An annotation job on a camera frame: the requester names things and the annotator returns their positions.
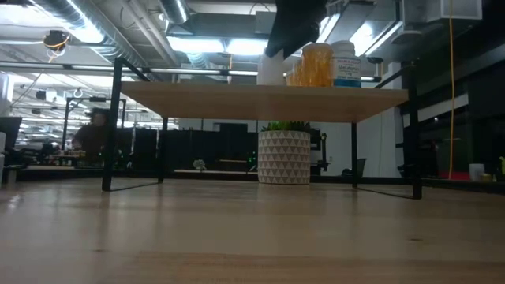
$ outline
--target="white planter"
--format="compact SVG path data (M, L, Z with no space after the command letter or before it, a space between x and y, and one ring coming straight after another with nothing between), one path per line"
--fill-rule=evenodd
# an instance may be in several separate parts
M310 134L299 131L265 131L260 133L258 148L258 178L261 183L309 183Z

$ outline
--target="wooden tabletop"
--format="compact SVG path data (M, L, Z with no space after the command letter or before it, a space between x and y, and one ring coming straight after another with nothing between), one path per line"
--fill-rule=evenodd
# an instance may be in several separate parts
M406 90L123 82L122 93L167 118L359 122L408 99Z

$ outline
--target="light wood surface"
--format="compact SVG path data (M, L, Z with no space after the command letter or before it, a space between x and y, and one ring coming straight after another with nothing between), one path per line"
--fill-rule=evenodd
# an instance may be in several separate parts
M0 190L1 283L505 283L505 196L188 180L102 193L100 182Z
M405 90L123 82L122 93L170 118L358 122L407 98Z

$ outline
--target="small wooden shelf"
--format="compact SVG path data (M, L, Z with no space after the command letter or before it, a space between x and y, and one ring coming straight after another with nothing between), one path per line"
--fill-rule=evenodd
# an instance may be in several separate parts
M122 93L170 118L359 122L408 100L406 90L123 82Z

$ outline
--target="potted plant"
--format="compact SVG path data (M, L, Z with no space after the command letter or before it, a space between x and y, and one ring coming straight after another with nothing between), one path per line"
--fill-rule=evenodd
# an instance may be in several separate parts
M270 122L258 141L260 183L307 185L310 180L310 124Z

